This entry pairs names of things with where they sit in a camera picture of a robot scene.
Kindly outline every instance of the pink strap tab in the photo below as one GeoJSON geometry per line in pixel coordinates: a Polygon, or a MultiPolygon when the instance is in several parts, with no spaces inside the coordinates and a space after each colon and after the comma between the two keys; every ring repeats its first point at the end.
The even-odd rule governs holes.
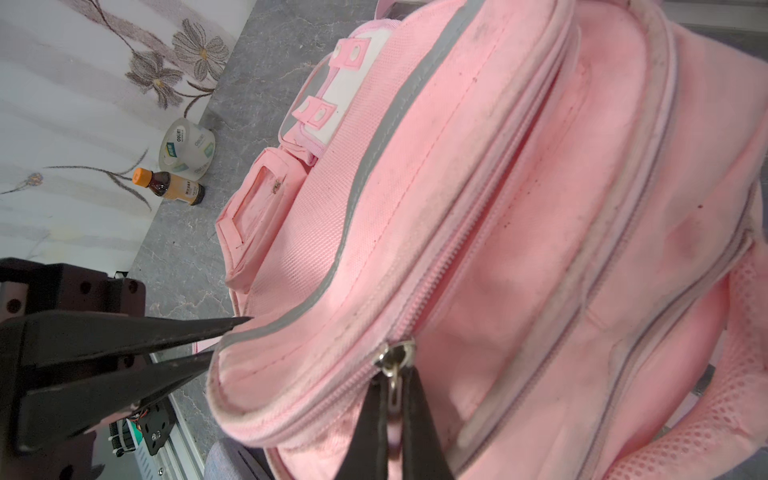
{"type": "Polygon", "coordinates": [[[336,111],[336,106],[319,98],[307,97],[291,114],[301,123],[319,130],[336,111]]]}
{"type": "Polygon", "coordinates": [[[342,38],[336,44],[328,65],[331,68],[359,70],[370,43],[370,38],[342,38]]]}

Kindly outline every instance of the gray marble tabletop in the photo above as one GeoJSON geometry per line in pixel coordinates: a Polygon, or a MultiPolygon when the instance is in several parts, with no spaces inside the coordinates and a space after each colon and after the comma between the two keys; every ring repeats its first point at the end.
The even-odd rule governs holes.
{"type": "MultiPolygon", "coordinates": [[[[258,0],[202,124],[216,135],[200,205],[165,201],[130,271],[147,286],[148,316],[232,316],[214,222],[277,130],[313,66],[371,19],[376,0],[258,0]]],[[[185,346],[164,358],[191,354],[185,346]]],[[[204,376],[174,394],[203,458],[223,436],[205,401],[204,376]]]]}

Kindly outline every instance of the small bottle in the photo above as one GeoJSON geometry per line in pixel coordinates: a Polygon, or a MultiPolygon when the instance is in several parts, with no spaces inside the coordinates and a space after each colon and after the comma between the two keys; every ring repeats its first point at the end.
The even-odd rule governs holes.
{"type": "Polygon", "coordinates": [[[153,173],[144,168],[137,168],[133,181],[139,187],[148,187],[158,197],[182,200],[189,205],[197,205],[205,196],[205,187],[198,182],[168,172],[153,173]]]}

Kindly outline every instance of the wall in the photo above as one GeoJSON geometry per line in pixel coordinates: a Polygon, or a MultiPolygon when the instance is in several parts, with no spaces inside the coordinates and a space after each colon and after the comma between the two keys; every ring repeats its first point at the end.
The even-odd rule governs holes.
{"type": "Polygon", "coordinates": [[[128,270],[160,204],[131,172],[199,120],[254,2],[0,2],[0,257],[128,270]]]}

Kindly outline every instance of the gray reflective strip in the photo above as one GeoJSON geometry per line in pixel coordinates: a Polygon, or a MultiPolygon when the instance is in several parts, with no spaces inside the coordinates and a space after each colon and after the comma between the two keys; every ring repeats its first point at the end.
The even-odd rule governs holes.
{"type": "Polygon", "coordinates": [[[336,251],[336,258],[334,258],[333,265],[331,265],[330,270],[328,270],[328,273],[325,278],[323,278],[323,281],[320,282],[317,289],[315,289],[312,295],[306,300],[293,307],[288,313],[272,323],[252,330],[247,330],[246,332],[228,333],[221,340],[222,348],[227,348],[234,343],[257,339],[275,333],[278,330],[282,330],[309,311],[326,290],[328,290],[328,286],[333,281],[333,277],[336,275],[336,270],[339,268],[339,260],[344,252],[346,238],[349,234],[349,225],[352,223],[352,216],[355,213],[355,208],[360,199],[362,188],[366,185],[373,168],[379,162],[381,153],[389,143],[389,139],[392,138],[395,130],[400,125],[400,121],[413,104],[413,101],[419,96],[424,85],[427,84],[440,64],[445,60],[445,57],[448,56],[448,53],[450,53],[459,37],[462,36],[472,20],[475,19],[477,12],[479,12],[484,3],[485,0],[467,0],[464,6],[456,11],[435,44],[432,46],[432,49],[421,62],[419,62],[419,65],[408,77],[408,80],[406,80],[405,84],[403,84],[397,92],[392,104],[389,106],[389,110],[384,114],[384,118],[379,124],[379,128],[376,129],[376,133],[373,135],[368,150],[366,150],[365,154],[362,156],[360,166],[357,169],[355,179],[352,182],[352,191],[349,192],[349,200],[346,204],[344,229],[342,231],[339,249],[336,251]]]}
{"type": "Polygon", "coordinates": [[[327,55],[320,62],[320,64],[315,67],[315,71],[312,72],[314,76],[310,74],[310,76],[312,76],[312,80],[310,80],[310,82],[303,89],[303,92],[300,94],[299,98],[297,98],[291,105],[288,115],[286,115],[285,120],[283,120],[283,124],[280,125],[280,138],[285,137],[288,133],[288,130],[293,128],[293,125],[296,124],[296,118],[291,114],[293,113],[294,108],[298,108],[310,95],[316,97],[317,92],[320,91],[320,87],[322,87],[323,83],[325,83],[326,78],[328,78],[328,72],[331,69],[331,67],[328,66],[329,58],[330,55],[327,55]]]}

